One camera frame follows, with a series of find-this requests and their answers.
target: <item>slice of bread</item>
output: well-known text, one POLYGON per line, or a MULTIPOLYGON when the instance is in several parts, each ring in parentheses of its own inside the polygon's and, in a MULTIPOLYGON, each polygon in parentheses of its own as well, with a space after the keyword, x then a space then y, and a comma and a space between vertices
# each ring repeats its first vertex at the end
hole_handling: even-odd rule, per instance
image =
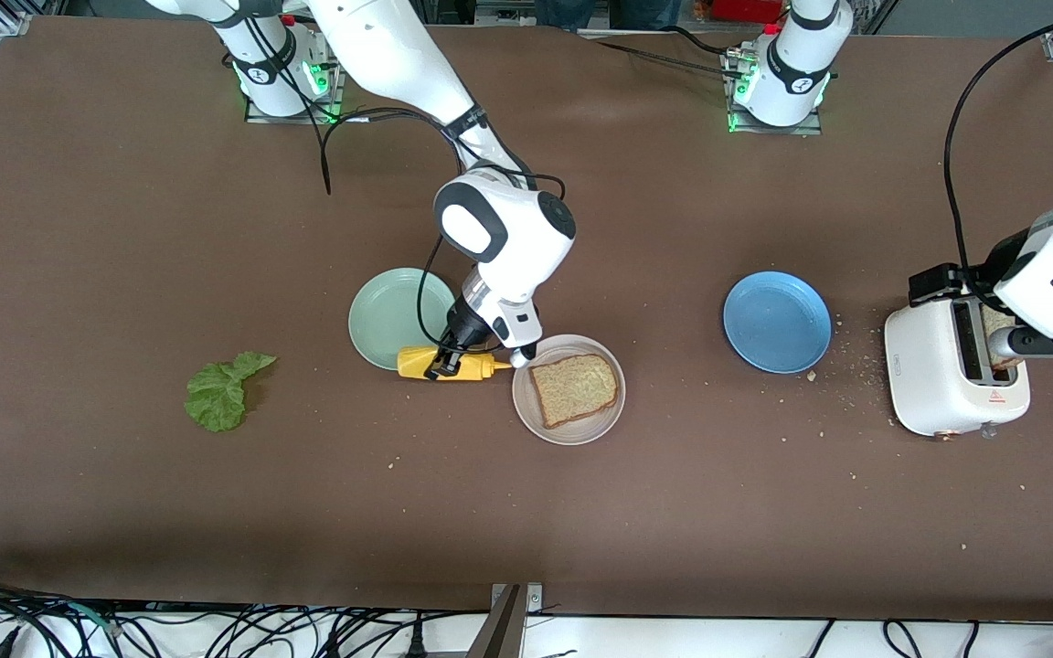
POLYGON ((548 430, 612 406, 620 393, 612 365, 599 355, 569 356, 555 363, 534 365, 530 377, 548 430))

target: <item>red box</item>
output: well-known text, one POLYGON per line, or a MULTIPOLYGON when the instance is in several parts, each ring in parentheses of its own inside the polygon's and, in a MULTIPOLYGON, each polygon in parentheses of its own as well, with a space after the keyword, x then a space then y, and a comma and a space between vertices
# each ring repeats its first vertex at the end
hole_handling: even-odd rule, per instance
POLYGON ((782 13, 782 0, 714 0, 710 15, 718 20, 772 24, 782 13))

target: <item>yellow bottle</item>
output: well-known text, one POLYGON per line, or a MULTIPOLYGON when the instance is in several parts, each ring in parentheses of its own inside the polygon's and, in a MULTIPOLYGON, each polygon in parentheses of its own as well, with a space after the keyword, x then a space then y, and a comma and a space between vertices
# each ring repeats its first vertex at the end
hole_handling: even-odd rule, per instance
MULTIPOLYGON (((438 356, 438 348, 400 348, 397 354, 397 374, 402 378, 425 379, 425 371, 430 370, 433 358, 438 356)), ((494 371, 511 367, 510 363, 494 361, 493 354, 466 354, 460 358, 460 367, 456 378, 439 378, 438 382, 480 382, 492 378, 494 371)))

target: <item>green leaf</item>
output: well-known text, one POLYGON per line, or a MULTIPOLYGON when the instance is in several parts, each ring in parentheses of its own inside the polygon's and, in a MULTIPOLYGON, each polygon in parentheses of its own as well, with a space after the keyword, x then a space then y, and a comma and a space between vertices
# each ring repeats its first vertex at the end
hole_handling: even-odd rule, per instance
POLYGON ((225 433, 242 424, 246 415, 242 380, 275 362, 271 355, 242 353, 234 363, 208 363, 184 385, 190 397, 184 411, 211 433, 225 433))

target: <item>light green plate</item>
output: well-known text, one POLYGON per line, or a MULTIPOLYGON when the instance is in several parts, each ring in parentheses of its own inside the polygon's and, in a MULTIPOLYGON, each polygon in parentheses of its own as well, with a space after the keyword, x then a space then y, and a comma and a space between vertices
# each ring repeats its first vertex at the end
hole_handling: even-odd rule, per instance
MULTIPOLYGON (((432 344, 417 325, 420 282, 420 270, 401 266, 376 275, 356 293, 347 312, 347 335, 352 345, 372 365, 396 371, 400 348, 432 344)), ((446 312, 453 301, 450 286, 436 275, 428 275, 421 315, 425 318, 425 328, 434 337, 440 337, 446 328, 446 312)))

